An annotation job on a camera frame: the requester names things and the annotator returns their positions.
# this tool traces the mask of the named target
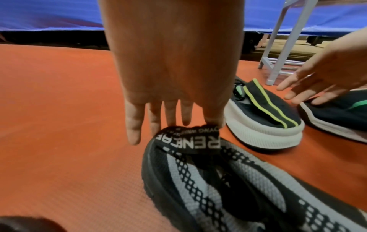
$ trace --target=yellow stripe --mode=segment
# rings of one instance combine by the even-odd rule
[[[281,109],[279,109],[276,105],[274,105],[269,96],[267,95],[267,93],[265,92],[264,88],[260,85],[260,83],[257,81],[257,79],[253,79],[253,82],[255,83],[255,85],[257,86],[257,88],[259,88],[259,90],[261,91],[261,93],[264,95],[264,97],[266,98],[266,100],[268,101],[269,105],[271,107],[273,107],[276,111],[278,111],[278,113],[286,120],[288,120],[289,122],[293,123],[295,126],[298,126],[298,123],[290,118],[288,118]]]
[[[257,107],[259,108],[262,112],[266,113],[267,115],[269,115],[272,119],[274,119],[275,121],[277,122],[280,122],[284,129],[287,129],[288,126],[285,122],[283,122],[282,120],[280,120],[279,118],[275,117],[274,114],[270,113],[267,109],[263,108],[256,100],[255,98],[253,97],[253,95],[250,93],[250,91],[248,90],[248,88],[246,86],[244,86],[244,90],[245,90],[245,93],[246,95],[250,98],[250,100],[252,101],[252,103]]]

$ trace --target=orange mat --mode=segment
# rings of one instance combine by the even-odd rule
[[[0,57],[0,215],[44,216],[69,232],[176,231],[143,191],[149,127],[128,145],[110,52],[0,45]],[[257,65],[240,61],[238,76],[263,83]],[[204,123],[200,113],[191,126]],[[244,147],[227,128],[221,136]],[[306,127],[277,155],[246,150],[367,210],[366,148]]]

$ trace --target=blue mat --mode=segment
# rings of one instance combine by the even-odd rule
[[[245,31],[271,33],[284,0],[246,0]],[[288,11],[289,34],[302,8]],[[319,6],[303,34],[339,35],[367,26],[367,4]],[[103,30],[97,0],[0,0],[0,31]]]

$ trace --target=shoe tongue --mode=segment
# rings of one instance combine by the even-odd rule
[[[156,136],[162,149],[187,155],[219,155],[221,150],[219,128],[214,125],[201,127],[167,127]]]

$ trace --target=white sole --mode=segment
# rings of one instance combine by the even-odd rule
[[[284,149],[297,146],[302,139],[305,123],[288,129],[262,125],[247,115],[231,99],[224,108],[227,126],[234,135],[253,147],[269,150]]]
[[[310,123],[315,127],[345,138],[349,138],[351,140],[367,143],[367,132],[353,130],[329,122],[325,122],[323,120],[316,118],[313,115],[312,111],[303,102],[299,104],[299,106],[304,110],[304,112],[307,114],[307,118],[309,119]]]

